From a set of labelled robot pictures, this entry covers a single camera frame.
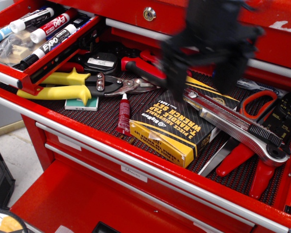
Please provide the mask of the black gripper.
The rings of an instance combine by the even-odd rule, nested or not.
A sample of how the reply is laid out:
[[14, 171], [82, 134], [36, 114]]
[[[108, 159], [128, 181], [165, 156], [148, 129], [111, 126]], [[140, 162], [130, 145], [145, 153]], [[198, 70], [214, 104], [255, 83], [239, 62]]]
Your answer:
[[[162, 71], [167, 88], [174, 100], [183, 102], [188, 64], [182, 48], [195, 47], [200, 53], [223, 56], [224, 51], [252, 53], [256, 39], [263, 35], [260, 27], [245, 26], [238, 22], [242, 8], [250, 7], [243, 0], [190, 0], [186, 11], [186, 26], [169, 41], [161, 43]], [[247, 68], [248, 58], [231, 57], [216, 65], [213, 84], [223, 95], [228, 95]]]

